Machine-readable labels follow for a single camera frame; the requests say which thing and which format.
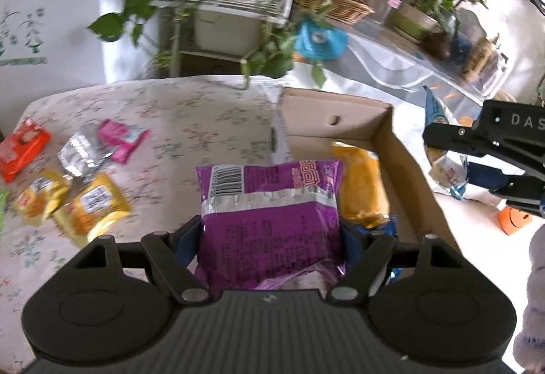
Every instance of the box handle hole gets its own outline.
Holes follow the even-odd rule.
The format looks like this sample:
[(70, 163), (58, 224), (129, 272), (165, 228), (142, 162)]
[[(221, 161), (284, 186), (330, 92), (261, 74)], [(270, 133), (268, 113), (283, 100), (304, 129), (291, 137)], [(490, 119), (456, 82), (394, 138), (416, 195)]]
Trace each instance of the box handle hole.
[(332, 116), (329, 118), (329, 124), (330, 124), (331, 126), (337, 126), (340, 122), (341, 122), (341, 116), (332, 115)]

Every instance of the food package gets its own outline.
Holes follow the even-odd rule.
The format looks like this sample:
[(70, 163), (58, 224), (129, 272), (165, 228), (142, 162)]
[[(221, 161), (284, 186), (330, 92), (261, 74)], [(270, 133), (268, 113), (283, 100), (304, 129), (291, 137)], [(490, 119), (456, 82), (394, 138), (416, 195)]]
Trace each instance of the food package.
[(339, 214), (366, 228), (388, 222), (390, 204), (380, 175), (378, 156), (342, 142), (333, 142), (331, 149), (344, 165)]
[(40, 226), (61, 206), (70, 184), (56, 171), (43, 170), (17, 197), (15, 209), (27, 224)]
[[(363, 228), (358, 226), (356, 228), (362, 234), (372, 234), (374, 232), (391, 235), (397, 240), (397, 218), (396, 216), (391, 216), (390, 220), (386, 223), (381, 223), (375, 228)], [(403, 268), (392, 268), (390, 273), (390, 280), (394, 280), (401, 274)]]
[(114, 152), (114, 148), (100, 140), (97, 135), (98, 128), (94, 123), (84, 124), (58, 153), (67, 173), (73, 177), (83, 177), (87, 183)]
[[(426, 126), (431, 123), (457, 125), (457, 121), (433, 92), (426, 86)], [(453, 151), (441, 151), (424, 145), (432, 169), (430, 177), (453, 197), (461, 199), (468, 184), (468, 157)]]
[(2, 226), (4, 225), (4, 209), (8, 195), (9, 190), (0, 190), (0, 232), (2, 232)]
[(150, 130), (145, 128), (128, 126), (121, 122), (106, 119), (97, 135), (105, 144), (118, 147), (112, 155), (112, 160), (124, 165), (149, 133)]
[(31, 119), (25, 119), (14, 133), (0, 143), (0, 174), (4, 180), (11, 182), (50, 140), (51, 134)]
[(339, 161), (204, 166), (197, 174), (203, 232), (195, 276), (213, 295), (276, 289), (313, 271), (337, 282)]
[(128, 216), (131, 211), (121, 190), (105, 172), (100, 172), (73, 201), (55, 211), (53, 217), (82, 248), (105, 234), (114, 222)]

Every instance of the barcode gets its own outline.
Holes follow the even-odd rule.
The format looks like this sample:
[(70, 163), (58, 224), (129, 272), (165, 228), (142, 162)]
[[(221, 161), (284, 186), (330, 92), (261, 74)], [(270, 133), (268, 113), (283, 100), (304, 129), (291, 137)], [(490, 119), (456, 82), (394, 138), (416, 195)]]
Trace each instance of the barcode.
[(80, 197), (85, 212), (94, 213), (107, 208), (113, 200), (113, 195), (104, 185), (97, 186)]
[(244, 193), (244, 167), (222, 165), (212, 168), (209, 197), (232, 196)]
[(51, 189), (52, 184), (53, 184), (53, 181), (51, 179), (46, 179), (45, 177), (39, 177), (34, 182), (32, 182), (31, 190), (34, 191), (34, 193), (39, 194), (43, 190)]

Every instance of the cardboard box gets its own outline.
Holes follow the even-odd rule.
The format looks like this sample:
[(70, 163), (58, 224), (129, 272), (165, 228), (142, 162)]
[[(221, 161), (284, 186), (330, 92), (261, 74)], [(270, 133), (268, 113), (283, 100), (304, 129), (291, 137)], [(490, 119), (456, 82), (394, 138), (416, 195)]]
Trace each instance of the cardboard box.
[(400, 241), (436, 234), (460, 251), (419, 165), (392, 133), (393, 108), (370, 98), (285, 88), (271, 130), (273, 163), (333, 159), (339, 140), (378, 154)]

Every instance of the box flap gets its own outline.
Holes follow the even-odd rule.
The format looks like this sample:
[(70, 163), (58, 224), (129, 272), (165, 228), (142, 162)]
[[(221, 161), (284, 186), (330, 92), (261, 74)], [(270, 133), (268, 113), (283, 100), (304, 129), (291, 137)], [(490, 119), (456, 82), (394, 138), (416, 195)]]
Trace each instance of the box flap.
[(393, 134), (391, 115), (383, 121), (373, 137), (373, 146), (381, 165), (388, 170), (416, 235), (422, 238), (426, 234), (436, 234), (460, 252), (420, 166)]
[(392, 106), (319, 90), (284, 88), (279, 109), (290, 136), (369, 140)]

